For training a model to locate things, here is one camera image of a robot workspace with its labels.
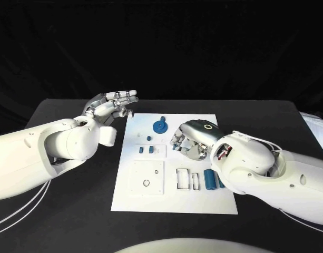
blue object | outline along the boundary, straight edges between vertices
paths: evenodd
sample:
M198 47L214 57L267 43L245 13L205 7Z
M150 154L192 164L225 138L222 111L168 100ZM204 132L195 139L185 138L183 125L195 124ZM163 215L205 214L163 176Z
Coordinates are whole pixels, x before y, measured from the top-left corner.
M222 183L219 177L218 177L218 183L219 183L219 188L225 188L224 183Z
M214 170L208 169L205 172L205 189L215 190L217 189L217 178Z
M152 128L156 133L165 133L168 131L165 116L162 116L162 119L153 124Z

black table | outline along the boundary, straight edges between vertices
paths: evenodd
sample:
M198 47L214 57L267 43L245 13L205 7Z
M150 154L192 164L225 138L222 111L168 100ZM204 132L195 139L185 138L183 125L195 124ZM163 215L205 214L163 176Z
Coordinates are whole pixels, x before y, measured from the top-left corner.
M45 100L28 128L72 119L85 102ZM238 130L283 149L323 159L323 150L292 102L140 100L129 108L136 113L215 114L227 133ZM87 163L54 179L32 214L0 234L0 252L114 252L176 237L231 240L274 252L323 252L323 233L290 220L253 196L235 194L238 215L111 212L126 119L117 119L113 126L119 130L114 147L100 145ZM0 201L0 218L36 191Z

robotic hand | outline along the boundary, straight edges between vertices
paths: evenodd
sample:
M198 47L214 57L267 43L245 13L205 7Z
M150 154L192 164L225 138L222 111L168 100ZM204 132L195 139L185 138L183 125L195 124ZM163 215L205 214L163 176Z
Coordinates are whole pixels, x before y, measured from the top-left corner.
M137 102L136 91L97 95L83 115L0 136L0 199L9 198L93 157L98 144L114 145L114 118L133 117L126 105Z
M181 147L185 138L191 149ZM209 153L212 169L232 192L258 197L271 207L323 225L322 160L237 131L224 135L205 120L183 123L170 144L194 160L204 160Z

black backdrop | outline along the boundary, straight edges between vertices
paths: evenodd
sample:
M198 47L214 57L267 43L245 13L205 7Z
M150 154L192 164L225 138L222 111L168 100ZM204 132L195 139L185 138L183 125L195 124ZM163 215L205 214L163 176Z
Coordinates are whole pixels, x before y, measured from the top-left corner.
M323 113L323 3L0 5L0 133L45 98L292 100Z

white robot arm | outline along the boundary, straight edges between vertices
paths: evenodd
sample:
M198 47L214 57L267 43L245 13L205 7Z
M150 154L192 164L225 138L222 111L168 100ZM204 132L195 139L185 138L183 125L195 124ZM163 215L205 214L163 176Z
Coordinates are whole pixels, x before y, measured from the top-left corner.
M117 130L108 125L117 117L133 116L126 109L137 102L136 91L97 95L83 115L0 136L0 199L9 198L93 157L98 144L114 145Z
M192 141L191 149L181 147L185 138ZM279 150L268 150L261 142ZM204 120L181 125L170 144L195 160L211 153L212 169L231 191L258 197L274 208L323 225L322 160L237 131L224 135Z

